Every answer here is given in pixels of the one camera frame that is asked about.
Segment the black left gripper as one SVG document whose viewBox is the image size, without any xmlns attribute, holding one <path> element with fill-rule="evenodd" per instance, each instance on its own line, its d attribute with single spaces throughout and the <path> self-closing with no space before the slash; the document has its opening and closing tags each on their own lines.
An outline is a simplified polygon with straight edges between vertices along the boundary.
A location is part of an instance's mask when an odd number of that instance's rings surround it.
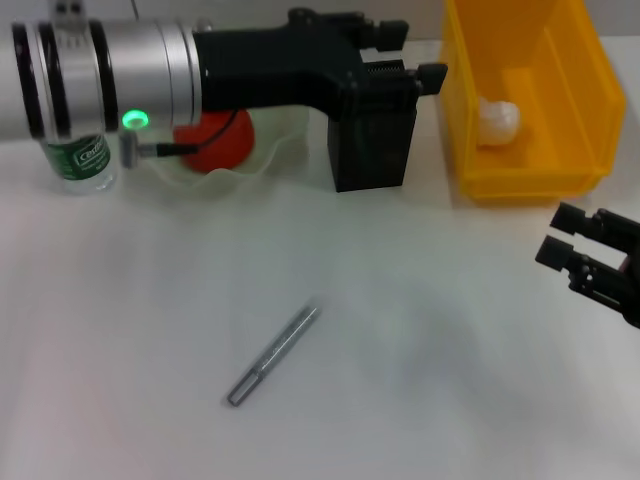
<svg viewBox="0 0 640 480">
<path fill-rule="evenodd" d="M 420 97 L 439 94 L 447 65 L 363 65 L 359 53 L 401 51 L 408 32 L 404 20 L 364 18 L 354 47 L 308 9 L 290 11 L 288 23 L 277 28 L 197 32 L 202 110 L 300 105 L 332 120 L 409 112 Z"/>
</svg>

